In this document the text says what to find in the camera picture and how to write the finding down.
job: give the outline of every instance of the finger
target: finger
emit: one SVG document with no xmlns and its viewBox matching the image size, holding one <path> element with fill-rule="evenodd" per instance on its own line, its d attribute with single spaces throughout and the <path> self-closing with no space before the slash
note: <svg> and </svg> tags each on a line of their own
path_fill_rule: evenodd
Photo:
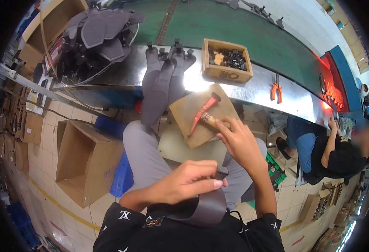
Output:
<svg viewBox="0 0 369 252">
<path fill-rule="evenodd" d="M 253 135 L 252 131 L 250 130 L 250 128 L 249 128 L 249 126 L 248 126 L 247 124 L 245 124 L 245 125 L 244 125 L 244 129 L 246 130 L 246 132 L 247 132 L 247 133 L 249 133 L 249 134 L 252 134 L 252 135 Z"/>
<path fill-rule="evenodd" d="M 223 142 L 223 144 L 225 144 L 225 147 L 228 150 L 229 154 L 232 154 L 232 147 L 229 144 L 228 139 L 221 133 L 217 134 L 217 138 L 219 138 Z"/>
<path fill-rule="evenodd" d="M 226 178 L 224 178 L 222 180 L 222 182 L 223 182 L 223 186 L 225 186 L 225 187 L 228 187 L 229 186 L 228 181 L 226 180 Z"/>
<path fill-rule="evenodd" d="M 239 126 L 239 123 L 233 117 L 231 117 L 231 118 L 225 117 L 225 118 L 222 119 L 222 121 L 229 123 L 231 125 L 231 128 L 232 128 L 233 132 L 237 132 L 237 131 L 241 130 L 241 128 Z"/>
<path fill-rule="evenodd" d="M 237 123 L 239 124 L 240 128 L 244 129 L 245 124 L 239 119 L 237 120 Z"/>
<path fill-rule="evenodd" d="M 225 137 L 229 137 L 231 134 L 233 134 L 220 120 L 215 120 L 215 125 L 217 125 L 219 131 L 224 135 Z"/>
<path fill-rule="evenodd" d="M 182 185 L 182 193 L 184 198 L 192 198 L 199 194 L 205 194 L 223 186 L 223 181 L 218 179 L 204 179 L 189 185 Z"/>
<path fill-rule="evenodd" d="M 215 177 L 217 174 L 218 163 L 216 161 L 214 162 L 214 164 L 186 165 L 181 176 L 183 184 L 190 184 L 202 177 Z"/>
<path fill-rule="evenodd" d="M 197 165 L 215 165 L 215 166 L 218 166 L 218 163 L 215 160 L 201 160 L 201 161 L 187 160 L 185 163 L 197 164 Z"/>
</svg>

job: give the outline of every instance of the metal table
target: metal table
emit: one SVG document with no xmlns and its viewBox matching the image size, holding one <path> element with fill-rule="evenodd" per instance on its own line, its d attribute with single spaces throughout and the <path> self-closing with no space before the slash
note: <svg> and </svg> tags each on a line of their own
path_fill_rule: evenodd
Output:
<svg viewBox="0 0 369 252">
<path fill-rule="evenodd" d="M 165 48 L 165 51 L 170 49 L 170 46 L 155 47 L 158 49 Z M 124 62 L 111 65 L 99 77 L 83 84 L 77 83 L 74 88 L 77 91 L 81 88 L 96 89 L 97 87 L 107 89 L 135 88 L 140 90 L 142 79 L 147 70 L 146 49 L 146 46 L 133 46 L 130 55 Z M 201 50 L 194 50 L 193 54 L 197 57 L 197 61 L 184 74 L 184 86 L 187 91 L 199 92 L 205 90 L 214 82 L 219 82 L 230 98 L 292 114 L 328 128 L 327 121 L 333 113 L 333 109 L 317 96 L 288 78 L 279 77 L 283 99 L 281 104 L 277 104 L 277 100 L 271 101 L 269 95 L 275 79 L 275 72 L 252 64 L 253 78 L 245 84 L 207 79 L 202 77 L 201 74 Z M 53 90 L 64 91 L 60 83 L 55 83 Z"/>
</svg>

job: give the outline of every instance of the red hammer head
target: red hammer head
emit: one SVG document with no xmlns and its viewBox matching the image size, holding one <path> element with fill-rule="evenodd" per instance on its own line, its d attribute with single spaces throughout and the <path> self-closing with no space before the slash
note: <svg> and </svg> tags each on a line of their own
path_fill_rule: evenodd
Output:
<svg viewBox="0 0 369 252">
<path fill-rule="evenodd" d="M 193 133 L 194 128 L 196 127 L 198 121 L 200 120 L 202 114 L 204 114 L 209 108 L 213 107 L 215 104 L 221 101 L 221 97 L 217 95 L 216 93 L 212 92 L 211 97 L 208 99 L 208 101 L 200 108 L 200 110 L 197 112 L 196 116 L 194 117 L 193 125 L 191 127 L 190 134 L 188 134 L 188 137 Z"/>
</svg>

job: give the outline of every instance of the black sandal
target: black sandal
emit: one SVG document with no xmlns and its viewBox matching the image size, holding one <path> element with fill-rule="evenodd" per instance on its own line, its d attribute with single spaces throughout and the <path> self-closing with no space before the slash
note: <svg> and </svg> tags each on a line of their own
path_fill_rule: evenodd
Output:
<svg viewBox="0 0 369 252">
<path fill-rule="evenodd" d="M 285 152 L 285 147 L 288 147 L 288 144 L 286 144 L 285 140 L 283 138 L 277 138 L 277 140 L 275 142 L 277 144 L 277 148 L 282 153 L 284 158 L 286 160 L 291 159 L 291 157 Z"/>
</svg>

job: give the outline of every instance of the pliers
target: pliers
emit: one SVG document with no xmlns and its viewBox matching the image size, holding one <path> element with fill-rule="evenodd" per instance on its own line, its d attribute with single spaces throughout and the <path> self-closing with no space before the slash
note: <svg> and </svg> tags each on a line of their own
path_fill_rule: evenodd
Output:
<svg viewBox="0 0 369 252">
<path fill-rule="evenodd" d="M 277 75 L 275 76 L 275 82 L 273 83 L 273 86 L 270 91 L 270 98 L 271 100 L 275 100 L 275 92 L 278 92 L 278 104 L 282 102 L 282 87 L 279 86 L 279 74 L 277 72 Z"/>
</svg>

